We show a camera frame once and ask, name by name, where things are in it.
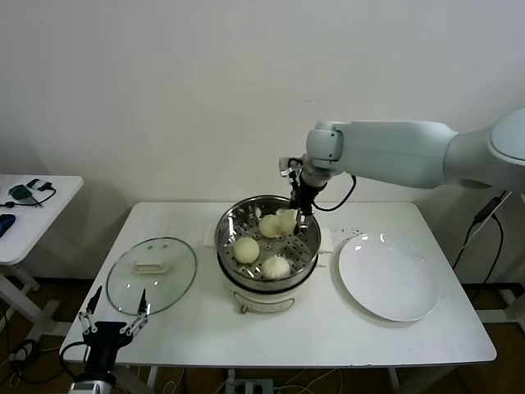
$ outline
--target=white side table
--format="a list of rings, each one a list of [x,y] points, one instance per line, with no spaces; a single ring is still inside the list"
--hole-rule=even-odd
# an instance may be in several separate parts
[[[11,201],[8,191],[15,185],[26,185],[34,178],[52,183],[57,193],[39,207],[0,207],[0,214],[10,213],[16,216],[11,228],[0,238],[0,266],[7,266],[13,275],[24,283],[23,289],[18,290],[0,273],[0,297],[11,306],[7,312],[7,319],[17,310],[33,323],[27,339],[38,341],[42,335],[63,337],[70,327],[70,323],[55,322],[52,319],[59,300],[50,300],[43,309],[31,301],[26,294],[37,291],[39,284],[17,264],[33,249],[40,237],[55,221],[62,210],[69,204],[84,181],[80,176],[37,176],[37,175],[2,175],[0,174],[0,204]],[[33,196],[42,200],[50,191],[33,191]],[[0,331],[5,326],[5,319],[0,321]]]

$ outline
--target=wooden floor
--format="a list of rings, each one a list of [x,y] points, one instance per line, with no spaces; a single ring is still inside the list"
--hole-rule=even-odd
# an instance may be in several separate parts
[[[47,300],[58,298],[62,303],[55,315],[56,319],[71,321],[85,298],[89,286],[79,284],[43,284],[40,291],[31,293],[30,298],[40,307]],[[478,308],[500,308],[503,301],[494,292],[483,291],[476,298]],[[464,366],[449,373],[433,387],[427,389],[424,394],[525,394],[525,338],[518,326],[514,324],[490,324],[486,326],[492,341],[498,350],[498,359],[489,364]],[[24,318],[16,314],[9,323],[11,346],[25,338],[30,330],[30,325]],[[60,346],[61,339],[44,337],[43,348]],[[0,333],[0,364],[7,357],[6,333]],[[79,371],[79,365],[71,366],[74,371]],[[25,372],[25,377],[32,380],[44,379],[59,370],[57,351],[42,356],[30,369]],[[140,371],[142,380],[148,377],[148,368]],[[417,372],[418,369],[403,369],[399,372],[401,382]],[[300,370],[290,369],[237,369],[238,378],[272,378],[274,384],[280,386],[288,379],[294,377]],[[308,385],[312,380],[323,375],[327,370],[308,370],[300,374],[291,384],[300,386]],[[156,392],[161,393],[164,384],[170,380],[177,380],[182,369],[162,368],[160,369]],[[176,394],[214,394],[225,380],[226,371],[223,369],[186,369],[185,376]],[[5,364],[0,368],[0,379],[9,376],[11,371]],[[14,386],[18,379],[7,380],[1,387],[0,393],[59,393],[67,392],[71,379],[65,373],[49,383],[31,385],[19,383]],[[323,379],[316,381],[310,389],[316,394],[340,394],[343,393],[371,393],[385,394],[390,392],[390,380],[384,369],[342,369],[329,373]],[[296,394],[301,388],[287,388],[283,394]],[[116,393],[123,392],[116,388]],[[163,394],[172,394],[166,390]]]

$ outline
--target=white plate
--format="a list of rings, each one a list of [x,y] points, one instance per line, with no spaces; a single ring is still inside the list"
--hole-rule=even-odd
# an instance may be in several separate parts
[[[436,305],[439,289],[428,261],[387,234],[349,240],[341,250],[339,270],[352,297],[383,318],[412,322]]]

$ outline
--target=white robotic arm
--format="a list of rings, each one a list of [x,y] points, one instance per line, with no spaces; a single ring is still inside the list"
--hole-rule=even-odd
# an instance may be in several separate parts
[[[300,227],[308,225],[317,193],[342,172],[422,189],[446,183],[525,191],[525,109],[493,129],[461,134],[431,121],[322,121],[306,148],[301,159],[280,161],[281,175],[292,179]]]

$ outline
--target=white wall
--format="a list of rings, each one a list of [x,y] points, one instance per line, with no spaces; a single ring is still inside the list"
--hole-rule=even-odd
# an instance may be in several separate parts
[[[137,201],[286,194],[277,159],[301,154],[317,120],[490,125],[525,105],[524,12],[519,0],[1,2],[0,168],[86,182],[29,263],[93,275]],[[417,201],[452,255],[491,195],[360,180],[354,200]],[[515,203],[505,218],[520,215]],[[463,280],[482,278],[488,237]],[[495,277],[516,280],[522,251],[507,246]]]

